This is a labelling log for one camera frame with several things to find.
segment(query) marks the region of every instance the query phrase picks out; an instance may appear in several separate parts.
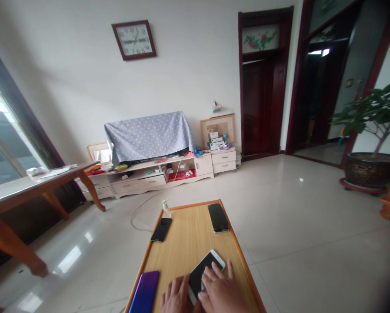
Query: plant pot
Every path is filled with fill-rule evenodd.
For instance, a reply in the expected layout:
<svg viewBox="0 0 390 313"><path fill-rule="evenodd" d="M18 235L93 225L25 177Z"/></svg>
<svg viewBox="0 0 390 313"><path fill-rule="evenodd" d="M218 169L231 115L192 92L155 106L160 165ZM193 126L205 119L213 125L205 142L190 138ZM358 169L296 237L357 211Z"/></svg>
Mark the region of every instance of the plant pot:
<svg viewBox="0 0 390 313"><path fill-rule="evenodd" d="M370 152L347 154L346 181L365 188L386 188L390 183L390 154L379 153L376 159Z"/></svg>

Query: polka dot cloth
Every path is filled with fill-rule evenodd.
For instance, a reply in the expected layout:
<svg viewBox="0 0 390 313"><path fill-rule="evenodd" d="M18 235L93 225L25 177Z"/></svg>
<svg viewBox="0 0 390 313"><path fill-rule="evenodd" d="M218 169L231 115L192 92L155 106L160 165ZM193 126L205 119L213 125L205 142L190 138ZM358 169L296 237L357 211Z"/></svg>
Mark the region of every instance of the polka dot cloth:
<svg viewBox="0 0 390 313"><path fill-rule="evenodd" d="M105 124L113 144L112 163L160 157L189 148L192 133L182 111Z"/></svg>

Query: purple smartphone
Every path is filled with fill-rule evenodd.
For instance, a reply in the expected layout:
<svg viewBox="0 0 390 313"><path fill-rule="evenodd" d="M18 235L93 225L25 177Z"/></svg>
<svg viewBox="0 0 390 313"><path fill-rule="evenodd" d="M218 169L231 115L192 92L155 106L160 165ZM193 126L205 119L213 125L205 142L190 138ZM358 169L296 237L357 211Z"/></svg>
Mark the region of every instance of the purple smartphone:
<svg viewBox="0 0 390 313"><path fill-rule="evenodd" d="M141 274L129 310L130 313L150 313L152 311L159 276L159 271Z"/></svg>

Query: smartphone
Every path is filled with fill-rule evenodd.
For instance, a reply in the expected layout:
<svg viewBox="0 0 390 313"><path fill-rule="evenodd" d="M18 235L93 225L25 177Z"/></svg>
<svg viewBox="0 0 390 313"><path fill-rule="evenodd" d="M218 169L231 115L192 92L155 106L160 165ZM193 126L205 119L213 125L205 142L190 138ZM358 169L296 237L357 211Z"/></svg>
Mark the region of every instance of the smartphone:
<svg viewBox="0 0 390 313"><path fill-rule="evenodd" d="M225 262L215 252L215 250L211 250L190 273L187 294L193 305L195 305L198 301L198 292L202 291L203 289L202 274L205 272L205 267L212 269L212 262L215 262L221 271L224 270Z"/></svg>
<svg viewBox="0 0 390 313"><path fill-rule="evenodd" d="M129 310L130 313L151 313L159 276L159 271L141 274Z"/></svg>
<svg viewBox="0 0 390 313"><path fill-rule="evenodd" d="M224 210L219 203L208 205L208 210L214 233L223 233L230 230Z"/></svg>
<svg viewBox="0 0 390 313"><path fill-rule="evenodd" d="M166 238L167 231L169 230L170 223L172 223L172 219L165 217L160 219L160 223L157 225L156 230L151 236L151 241L163 242L164 238Z"/></svg>

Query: bottle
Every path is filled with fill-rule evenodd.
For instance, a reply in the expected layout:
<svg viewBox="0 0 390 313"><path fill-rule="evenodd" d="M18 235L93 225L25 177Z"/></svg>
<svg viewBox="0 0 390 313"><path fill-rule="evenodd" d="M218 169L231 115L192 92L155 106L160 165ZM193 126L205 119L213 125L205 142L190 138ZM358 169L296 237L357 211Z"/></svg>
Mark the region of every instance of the bottle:
<svg viewBox="0 0 390 313"><path fill-rule="evenodd" d="M169 199L163 200L163 211L165 212L167 218L171 218L172 215L170 214L169 206L166 203L167 201L169 201Z"/></svg>

